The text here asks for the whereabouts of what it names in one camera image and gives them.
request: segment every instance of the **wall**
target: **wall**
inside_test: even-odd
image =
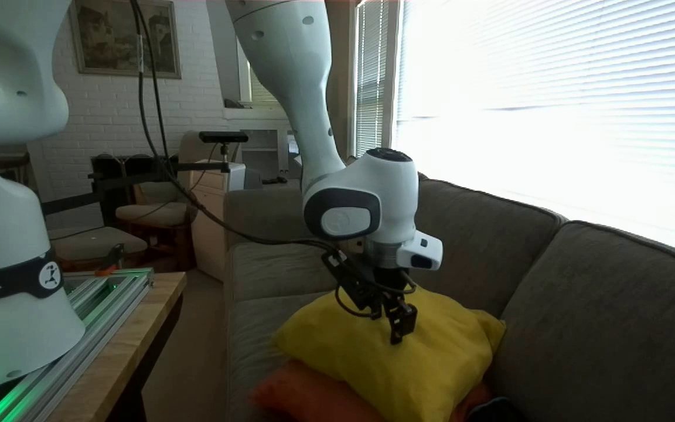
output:
[[[175,0],[175,30],[181,80],[160,80],[170,152],[177,150],[186,131],[225,125],[205,2]],[[29,142],[29,159],[41,199],[88,193],[86,176],[93,154],[150,154],[140,128],[135,78],[76,72],[67,21],[55,41],[54,76],[70,104],[70,120],[61,134]],[[150,86],[150,80],[144,80],[144,108],[150,125],[155,125]],[[67,225],[101,222],[96,208],[58,214],[58,218]]]

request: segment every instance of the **yellow cloth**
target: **yellow cloth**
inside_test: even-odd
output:
[[[388,422],[448,422],[455,406],[483,380],[503,324],[451,297],[416,289],[404,296],[416,324],[401,344],[388,322],[346,314],[334,293],[298,309],[274,344],[319,372],[343,380]]]

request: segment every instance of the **wooden table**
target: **wooden table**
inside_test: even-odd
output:
[[[144,419],[140,391],[177,322],[184,284],[184,271],[152,275],[147,293],[48,419]]]

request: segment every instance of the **gray couch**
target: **gray couch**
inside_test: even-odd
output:
[[[295,189],[233,193],[227,215],[310,237]],[[508,324],[490,384],[527,419],[675,419],[675,248],[426,178],[416,225],[445,241],[445,262],[414,280]],[[319,255],[230,239],[227,419],[266,419],[250,391],[280,361],[272,334],[334,287]]]

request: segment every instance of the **picture frame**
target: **picture frame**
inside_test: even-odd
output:
[[[155,76],[181,80],[172,0],[137,0],[137,4],[150,33]],[[73,0],[70,26],[80,72],[137,76],[135,23],[126,0]]]

